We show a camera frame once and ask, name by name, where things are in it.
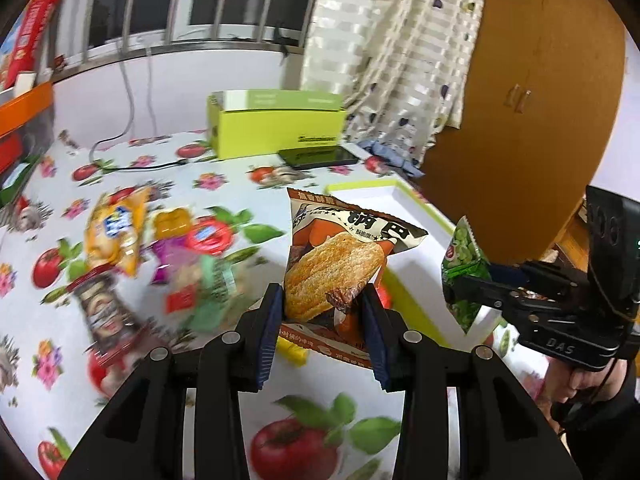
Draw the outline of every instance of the white tray with green edge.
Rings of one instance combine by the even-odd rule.
[[[385,212],[427,229],[429,235],[409,251],[389,256],[382,278],[409,328],[441,346],[470,351],[482,343],[500,321],[500,312],[483,306],[468,333],[447,309],[442,294],[441,264],[454,225],[435,206],[426,203],[396,178],[330,184],[325,192],[344,202]]]

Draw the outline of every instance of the blue cloth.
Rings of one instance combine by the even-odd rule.
[[[371,155],[380,157],[387,165],[393,166],[394,168],[400,168],[411,177],[417,178],[424,176],[424,173],[416,168],[411,162],[378,140],[364,139],[358,143],[358,146],[371,153]]]

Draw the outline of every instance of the screw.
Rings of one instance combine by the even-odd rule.
[[[419,343],[422,341],[422,334],[415,330],[407,330],[404,334],[402,334],[404,340],[408,343]]]
[[[238,332],[234,332],[230,330],[229,332],[225,332],[222,335],[222,342],[228,345],[232,345],[233,343],[237,343],[240,341],[240,334]]]
[[[491,350],[488,346],[483,345],[476,348],[476,355],[479,358],[484,359],[485,361],[488,361],[494,356],[494,351]]]
[[[164,359],[168,355],[169,355],[169,351],[163,346],[159,346],[157,348],[154,348],[150,352],[149,357],[151,357],[152,361],[162,361],[162,359]]]

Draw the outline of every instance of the orange container rim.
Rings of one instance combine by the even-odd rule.
[[[42,83],[0,106],[0,139],[53,104],[53,85]]]

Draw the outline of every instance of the cabinet handle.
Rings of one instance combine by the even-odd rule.
[[[520,85],[516,83],[516,86],[512,87],[507,93],[507,98],[504,100],[505,106],[508,106],[509,108],[513,107],[518,90],[520,90]]]
[[[520,100],[518,101],[518,105],[516,106],[516,111],[519,114],[524,113],[524,105],[527,103],[527,98],[531,95],[531,90],[527,90],[520,96]]]

